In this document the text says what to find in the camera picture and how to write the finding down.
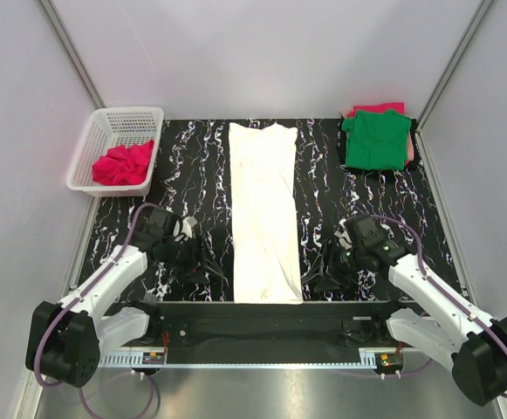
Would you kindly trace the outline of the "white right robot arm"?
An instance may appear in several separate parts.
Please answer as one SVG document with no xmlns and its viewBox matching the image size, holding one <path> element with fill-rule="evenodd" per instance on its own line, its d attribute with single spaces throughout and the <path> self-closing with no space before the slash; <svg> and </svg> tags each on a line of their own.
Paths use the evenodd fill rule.
<svg viewBox="0 0 507 419">
<path fill-rule="evenodd" d="M 495 319 L 456 292 L 424 262 L 415 230 L 408 230 L 415 241 L 411 248 L 385 232 L 385 219 L 368 214 L 347 219 L 324 242 L 303 284 L 313 282 L 315 292 L 330 292 L 360 271 L 386 279 L 424 314 L 391 301 L 373 314 L 369 339 L 395 340 L 424 353 L 448 370 L 459 390 L 478 406 L 507 399 L 507 317 Z"/>
</svg>

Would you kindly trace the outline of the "white printed t-shirt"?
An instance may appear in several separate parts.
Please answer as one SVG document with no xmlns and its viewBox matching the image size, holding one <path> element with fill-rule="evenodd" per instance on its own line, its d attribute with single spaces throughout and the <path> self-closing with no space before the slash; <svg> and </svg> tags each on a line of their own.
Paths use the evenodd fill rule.
<svg viewBox="0 0 507 419">
<path fill-rule="evenodd" d="M 294 170 L 298 130 L 231 123 L 233 288 L 238 304 L 303 302 Z"/>
</svg>

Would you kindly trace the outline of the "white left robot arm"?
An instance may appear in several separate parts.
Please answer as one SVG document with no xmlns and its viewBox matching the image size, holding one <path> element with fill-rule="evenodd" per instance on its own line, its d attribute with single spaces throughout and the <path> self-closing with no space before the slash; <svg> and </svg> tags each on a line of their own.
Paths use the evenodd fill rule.
<svg viewBox="0 0 507 419">
<path fill-rule="evenodd" d="M 35 308 L 25 366 L 42 387 L 82 388 L 104 356 L 132 341 L 149 345 L 168 336 L 150 303 L 128 303 L 113 315 L 107 311 L 152 265 L 167 264 L 186 276 L 198 272 L 204 265 L 202 238 L 192 216 L 151 203 L 137 210 L 149 210 L 148 219 L 132 221 L 124 242 L 89 279 L 60 301 Z"/>
</svg>

